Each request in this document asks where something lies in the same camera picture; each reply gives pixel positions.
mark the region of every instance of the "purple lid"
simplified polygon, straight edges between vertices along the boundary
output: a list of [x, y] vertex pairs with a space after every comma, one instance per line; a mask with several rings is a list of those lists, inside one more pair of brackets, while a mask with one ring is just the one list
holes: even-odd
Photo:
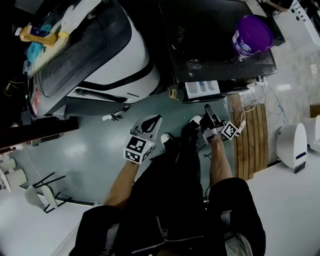
[[265, 51], [274, 43], [274, 37], [267, 25], [253, 15], [246, 15], [237, 24], [239, 36], [253, 52]]

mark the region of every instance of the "purple container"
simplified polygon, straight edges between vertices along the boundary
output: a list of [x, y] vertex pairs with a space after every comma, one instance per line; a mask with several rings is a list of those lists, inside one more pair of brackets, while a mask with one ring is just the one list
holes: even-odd
[[232, 38], [235, 51], [246, 57], [268, 50], [273, 43], [270, 29], [253, 15], [246, 15], [239, 20]]

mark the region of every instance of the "forearm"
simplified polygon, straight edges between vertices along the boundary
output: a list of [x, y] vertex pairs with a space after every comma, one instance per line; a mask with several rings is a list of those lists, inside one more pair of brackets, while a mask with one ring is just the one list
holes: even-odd
[[138, 172], [139, 164], [126, 161], [123, 169], [115, 179], [107, 198], [104, 200], [105, 206], [116, 206], [123, 209], [128, 200], [135, 176]]
[[264, 3], [267, 4], [267, 5], [270, 5], [270, 6], [274, 7], [274, 8], [276, 8], [276, 9], [277, 9], [278, 11], [280, 11], [280, 12], [286, 12], [286, 11], [288, 11], [288, 9], [283, 8], [281, 5], [276, 4], [276, 3], [274, 3], [274, 2], [265, 1]]
[[224, 179], [232, 178], [231, 168], [225, 153], [224, 143], [216, 139], [211, 145], [210, 185], [211, 187]]

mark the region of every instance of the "lab floor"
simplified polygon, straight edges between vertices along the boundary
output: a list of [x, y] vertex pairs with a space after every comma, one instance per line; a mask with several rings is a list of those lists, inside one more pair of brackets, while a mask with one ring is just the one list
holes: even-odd
[[[162, 116], [162, 124], [156, 138], [156, 149], [152, 153], [154, 157], [164, 152], [160, 135], [170, 133], [179, 137], [181, 128], [193, 116], [204, 114], [205, 104], [182, 104], [181, 100], [170, 99], [167, 91], [155, 94], [135, 103], [120, 121], [103, 121], [101, 116], [81, 117], [79, 130], [68, 132], [59, 139], [41, 143], [39, 146], [27, 146], [24, 150], [15, 150], [12, 157], [18, 167], [23, 168], [26, 173], [27, 183], [23, 185], [24, 187], [55, 172], [54, 178], [66, 175], [65, 178], [50, 185], [55, 193], [60, 191], [65, 197], [73, 197], [77, 201], [101, 203], [125, 163], [123, 147], [126, 136], [138, 119], [154, 114]], [[226, 100], [209, 104], [222, 120], [229, 120]], [[204, 145], [203, 139], [200, 142], [200, 145]], [[233, 143], [226, 141], [224, 146], [234, 173]], [[209, 152], [209, 146], [199, 152], [203, 192], [209, 185], [210, 171], [210, 160], [203, 155]], [[148, 160], [142, 163], [138, 176], [148, 165]]]
[[[295, 47], [290, 35], [286, 34], [286, 31], [282, 33], [286, 43], [271, 48], [277, 73], [266, 78], [274, 93], [269, 87], [252, 85], [257, 100], [267, 94], [266, 103], [265, 98], [259, 101], [265, 103], [267, 115], [268, 163], [277, 160], [276, 141], [279, 128], [287, 123], [299, 123], [303, 118], [309, 118], [310, 105], [320, 104], [320, 50], [311, 53], [300, 51]], [[313, 73], [310, 65], [315, 65]], [[243, 106], [255, 105], [251, 92], [243, 94], [241, 100]]]

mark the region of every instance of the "sleeve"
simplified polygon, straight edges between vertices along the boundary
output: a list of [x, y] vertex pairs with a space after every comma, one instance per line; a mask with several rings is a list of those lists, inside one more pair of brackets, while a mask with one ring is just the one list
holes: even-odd
[[210, 190], [208, 211], [216, 218], [230, 211], [231, 231], [249, 241], [254, 256], [265, 255], [266, 233], [247, 182], [240, 178], [227, 178], [216, 183]]
[[285, 9], [290, 9], [293, 2], [294, 0], [281, 0], [280, 5]]
[[114, 206], [98, 206], [86, 211], [81, 219], [75, 246], [69, 256], [100, 255], [106, 247], [108, 230], [118, 225], [122, 212]]

